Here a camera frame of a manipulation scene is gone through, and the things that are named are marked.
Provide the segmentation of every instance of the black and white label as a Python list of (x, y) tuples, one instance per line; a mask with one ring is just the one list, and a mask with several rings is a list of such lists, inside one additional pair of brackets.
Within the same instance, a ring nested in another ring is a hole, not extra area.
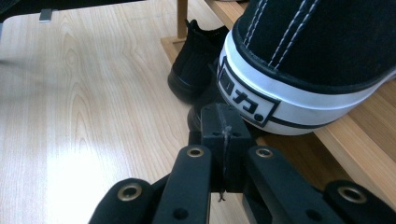
[(229, 105), (237, 108), (249, 122), (264, 127), (280, 101), (259, 93), (245, 84), (223, 58), (218, 74), (219, 90)]

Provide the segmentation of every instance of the white rubber sole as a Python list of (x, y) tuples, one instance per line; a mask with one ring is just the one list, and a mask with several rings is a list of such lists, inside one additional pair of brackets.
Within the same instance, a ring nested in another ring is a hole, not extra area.
[(247, 63), (235, 47), (232, 32), (219, 56), (219, 90), (246, 121), (269, 133), (311, 133), (344, 116), (396, 75), (393, 70), (371, 88), (349, 94), (301, 90), (270, 78)]

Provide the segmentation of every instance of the wooden post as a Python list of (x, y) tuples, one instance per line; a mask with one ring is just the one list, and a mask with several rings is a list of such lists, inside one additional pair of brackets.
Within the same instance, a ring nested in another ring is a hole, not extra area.
[(177, 38), (182, 39), (187, 36), (187, 19), (188, 0), (177, 0)]

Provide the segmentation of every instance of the metal ring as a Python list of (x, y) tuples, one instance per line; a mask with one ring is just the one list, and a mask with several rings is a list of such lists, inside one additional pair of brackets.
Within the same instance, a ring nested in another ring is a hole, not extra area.
[(142, 194), (142, 187), (139, 184), (131, 183), (123, 186), (117, 196), (123, 202), (129, 202)]
[(267, 148), (259, 148), (256, 150), (256, 154), (263, 158), (271, 158), (274, 156), (274, 152)]
[(194, 157), (194, 158), (201, 157), (204, 155), (204, 151), (201, 148), (193, 147), (187, 150), (187, 155), (189, 155), (189, 157)]
[(352, 187), (339, 187), (337, 189), (338, 193), (347, 201), (352, 203), (366, 203), (367, 197), (358, 189)]

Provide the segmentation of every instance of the white stitching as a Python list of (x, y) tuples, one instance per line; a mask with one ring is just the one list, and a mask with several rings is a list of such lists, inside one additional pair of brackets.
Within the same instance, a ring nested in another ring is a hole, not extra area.
[(287, 52), (289, 51), (291, 45), (293, 44), (294, 39), (296, 38), (296, 36), (300, 33), (302, 27), (306, 24), (306, 21), (308, 20), (308, 18), (311, 16), (311, 13), (314, 11), (315, 7), (318, 4), (318, 0), (315, 0), (315, 2), (312, 4), (311, 8), (309, 8), (308, 13), (305, 15), (303, 21), (300, 23), (300, 25), (298, 26), (296, 32), (294, 33), (293, 37), (291, 38), (288, 46), (286, 47), (285, 52), (283, 52), (282, 57), (280, 58), (279, 62), (277, 63), (277, 65), (275, 66), (275, 69), (277, 69), (280, 64), (282, 63), (283, 59), (285, 58)]
[(247, 40), (248, 40), (248, 34), (250, 33), (251, 26), (253, 25), (253, 22), (254, 22), (255, 19), (256, 19), (256, 16), (257, 16), (257, 13), (259, 12), (260, 5), (261, 5), (261, 4), (262, 4), (262, 0), (260, 0), (259, 4), (257, 5), (256, 11), (254, 12), (253, 19), (251, 20), (250, 25), (249, 25), (249, 27), (247, 28), (247, 34), (245, 35), (245, 39), (244, 39), (244, 44), (245, 44), (245, 45), (246, 45), (246, 42), (247, 42)]
[(259, 23), (260, 17), (262, 16), (262, 13), (264, 12), (264, 9), (265, 9), (265, 7), (267, 6), (267, 3), (268, 3), (268, 0), (265, 0), (264, 6), (262, 6), (262, 8), (261, 8), (261, 10), (260, 10), (259, 18), (257, 18), (256, 22), (254, 23), (253, 30), (252, 30), (250, 36), (248, 37), (246, 48), (248, 48), (248, 46), (249, 46), (249, 44), (250, 44), (251, 37), (253, 37), (254, 32), (256, 31), (257, 24)]
[(289, 33), (291, 26), (295, 23), (297, 17), (300, 15), (304, 5), (305, 5), (306, 0), (304, 0), (301, 4), (300, 4), (300, 8), (298, 9), (297, 13), (294, 15), (294, 18), (291, 20), (288, 29), (286, 30), (285, 34), (283, 34), (282, 39), (279, 42), (279, 45), (276, 48), (276, 51), (274, 52), (272, 58), (271, 58), (271, 62), (268, 63), (268, 65), (271, 65), (271, 63), (274, 61), (275, 56), (277, 55), (277, 52), (280, 49), (280, 46), (282, 46), (283, 41), (285, 41), (286, 35)]

